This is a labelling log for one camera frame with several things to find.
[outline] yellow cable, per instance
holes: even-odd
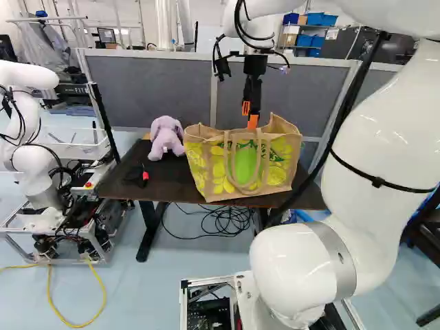
[[[63,323],[65,325],[67,325],[68,327],[74,328],[74,329],[78,329],[78,328],[83,328],[86,327],[87,325],[90,325],[94,320],[96,320],[98,318],[98,316],[102,313],[102,311],[105,308],[105,305],[107,303],[107,293],[105,291],[105,286],[104,283],[102,282],[101,277],[99,277],[98,273],[96,273],[96,270],[94,269],[93,265],[91,264],[91,260],[87,259],[87,264],[89,265],[89,268],[91,270],[91,272],[93,273],[93,275],[95,276],[96,280],[98,280],[100,286],[101,286],[101,290],[102,290],[102,305],[101,308],[99,308],[98,313],[96,313],[96,315],[89,321],[87,321],[86,323],[82,323],[82,324],[72,324],[69,321],[67,321],[65,319],[65,317],[60,313],[59,310],[57,310],[57,308],[54,305],[54,302],[52,301],[52,297],[50,296],[50,282],[52,279],[52,266],[51,265],[47,265],[49,270],[47,273],[47,288],[46,288],[46,294],[47,294],[47,300],[49,301],[49,305],[52,308],[52,310],[55,312],[55,314],[60,318],[60,320],[63,321]],[[38,263],[34,263],[31,265],[24,265],[24,266],[7,266],[7,267],[3,267],[0,268],[0,273],[3,270],[12,270],[12,269],[16,269],[16,268],[31,268],[31,267],[37,267],[37,266],[42,266],[41,264]]]
[[[0,268],[0,273],[3,270],[13,270],[16,268],[31,268],[31,267],[36,267],[36,266],[42,266],[42,265],[39,265],[38,263],[32,263],[30,265],[24,265],[24,266],[7,266],[7,267]]]

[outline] black strap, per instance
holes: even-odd
[[[389,188],[392,188],[395,190],[400,190],[400,191],[405,191],[407,193],[415,193],[415,194],[427,194],[427,193],[431,193],[432,191],[435,190],[435,187],[431,188],[431,189],[415,189],[415,188],[408,188],[408,187],[400,186],[398,184],[392,184],[390,182],[385,181],[385,179],[382,179],[381,177],[375,177],[375,176],[369,175],[369,174],[357,169],[356,167],[353,167],[352,165],[346,163],[345,161],[340,159],[338,155],[335,154],[333,149],[330,149],[330,154],[333,156],[333,158],[335,160],[337,160],[341,165],[343,165],[344,167],[349,169],[351,172],[354,172],[357,175],[359,175],[360,177],[363,177],[367,180],[370,180],[373,187],[375,187],[375,188],[380,188],[381,186],[385,186],[385,187],[389,187]]]

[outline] circuit board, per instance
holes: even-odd
[[[189,304],[187,330],[231,330],[229,298]]]

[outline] burlap bag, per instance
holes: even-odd
[[[212,202],[291,190],[301,137],[271,113],[269,124],[255,131],[188,126],[184,146],[197,190]]]

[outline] blue storage bin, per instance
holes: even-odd
[[[291,12],[290,14],[286,14],[284,15],[283,18],[283,25],[288,25],[290,24],[298,24],[298,17],[300,15],[296,14],[295,12]]]
[[[307,14],[307,25],[334,26],[338,16],[326,15],[324,12],[311,12]]]
[[[322,24],[326,26],[335,26],[337,19],[338,16],[336,15],[324,15],[324,21]]]
[[[296,38],[296,45],[302,47],[310,47],[311,42],[313,41],[313,36],[307,36],[306,34],[300,34],[298,38]]]
[[[310,12],[307,14],[307,25],[323,25],[324,12]]]
[[[312,47],[322,47],[324,45],[325,38],[323,36],[313,36],[311,40]]]
[[[308,57],[321,57],[321,49],[309,49]]]

